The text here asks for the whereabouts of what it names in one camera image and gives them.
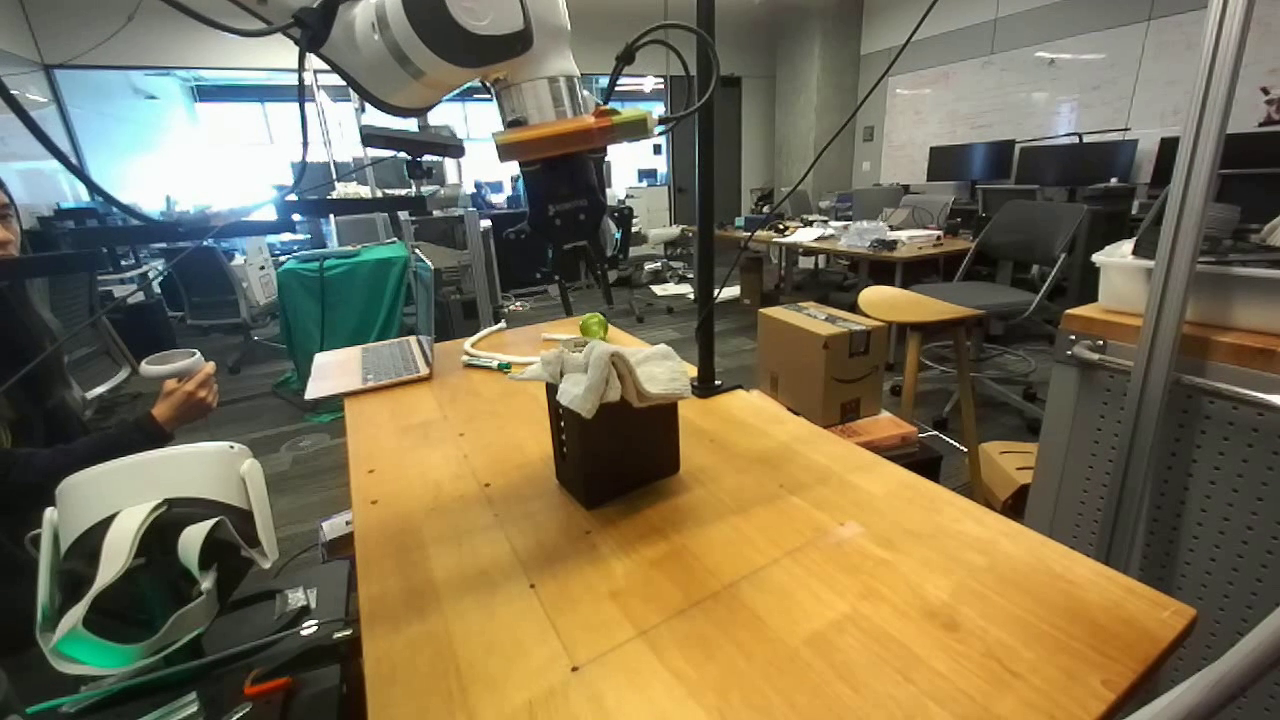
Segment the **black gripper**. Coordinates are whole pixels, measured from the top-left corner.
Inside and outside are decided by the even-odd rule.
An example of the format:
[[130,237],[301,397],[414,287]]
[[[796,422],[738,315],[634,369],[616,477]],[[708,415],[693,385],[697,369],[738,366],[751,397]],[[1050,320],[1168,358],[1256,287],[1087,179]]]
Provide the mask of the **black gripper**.
[[524,169],[530,226],[548,245],[553,284],[563,295],[571,281],[588,277],[600,295],[608,287],[608,202],[606,202],[606,158],[571,153],[531,160]]

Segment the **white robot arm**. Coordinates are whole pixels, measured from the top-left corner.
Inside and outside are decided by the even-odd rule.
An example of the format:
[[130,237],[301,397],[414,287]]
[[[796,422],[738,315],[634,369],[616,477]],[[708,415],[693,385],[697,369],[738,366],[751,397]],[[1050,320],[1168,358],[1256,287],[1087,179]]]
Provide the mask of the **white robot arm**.
[[608,110],[588,91],[563,0],[231,0],[316,51],[359,102],[414,116],[463,84],[501,113],[496,158],[522,165],[530,229],[553,281],[608,294]]

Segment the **operator hand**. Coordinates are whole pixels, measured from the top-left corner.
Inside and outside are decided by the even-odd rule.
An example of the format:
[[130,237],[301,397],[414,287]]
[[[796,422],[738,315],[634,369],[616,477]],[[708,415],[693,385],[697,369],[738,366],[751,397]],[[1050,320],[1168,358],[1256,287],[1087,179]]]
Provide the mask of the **operator hand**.
[[206,366],[199,372],[184,378],[184,380],[166,380],[162,397],[154,406],[154,422],[162,430],[179,430],[190,422],[210,415],[222,406],[222,380],[215,369]]

